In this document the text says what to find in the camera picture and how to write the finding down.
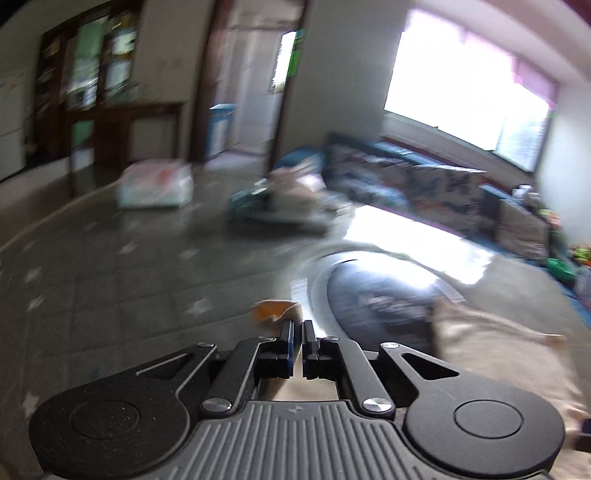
white plastic bag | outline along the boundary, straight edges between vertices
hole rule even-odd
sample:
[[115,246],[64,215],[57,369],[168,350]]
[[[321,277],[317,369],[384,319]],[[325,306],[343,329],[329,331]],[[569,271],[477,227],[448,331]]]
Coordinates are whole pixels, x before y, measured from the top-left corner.
[[193,198],[190,165],[181,159],[144,160],[125,169],[119,181],[119,208],[181,206]]

ribbed gray panel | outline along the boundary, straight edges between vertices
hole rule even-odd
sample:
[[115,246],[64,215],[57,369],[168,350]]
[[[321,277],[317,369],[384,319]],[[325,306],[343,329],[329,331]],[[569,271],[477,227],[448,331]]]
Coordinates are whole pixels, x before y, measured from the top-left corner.
[[172,458],[138,480],[452,478],[422,463],[388,422],[358,417],[345,402],[251,401],[229,419],[201,422]]

metal screw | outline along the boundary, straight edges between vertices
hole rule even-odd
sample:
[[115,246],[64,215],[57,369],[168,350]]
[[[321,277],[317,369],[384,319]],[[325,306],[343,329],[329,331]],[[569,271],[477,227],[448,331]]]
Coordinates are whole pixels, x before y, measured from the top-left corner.
[[385,398],[368,398],[363,401],[362,406],[365,410],[373,413],[383,413],[392,408],[392,402]]
[[203,400],[203,403],[201,403],[201,405],[205,410],[210,411],[212,413],[221,413],[223,411],[228,411],[230,410],[230,408],[232,408],[232,403],[229,400],[220,397],[213,397],[208,398],[207,400]]

beige fabric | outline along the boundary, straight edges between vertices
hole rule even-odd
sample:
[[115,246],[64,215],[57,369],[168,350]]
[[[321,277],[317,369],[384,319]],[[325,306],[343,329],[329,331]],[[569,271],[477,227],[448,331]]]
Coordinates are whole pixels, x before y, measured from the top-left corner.
[[509,252],[525,258],[548,258],[548,224],[510,200],[501,200],[496,241]]
[[443,300],[434,318],[445,361],[530,390],[558,410],[567,437],[551,471],[556,480],[591,479],[591,454],[572,449],[579,424],[589,414],[564,337]]

clutter pile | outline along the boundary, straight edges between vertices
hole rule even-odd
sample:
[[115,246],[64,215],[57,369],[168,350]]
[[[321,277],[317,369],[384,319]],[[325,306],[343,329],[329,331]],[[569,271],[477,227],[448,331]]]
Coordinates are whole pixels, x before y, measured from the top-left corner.
[[229,199],[233,219],[299,226],[329,228],[350,209],[350,200],[328,190],[317,167],[308,161],[273,170],[253,189],[235,192]]

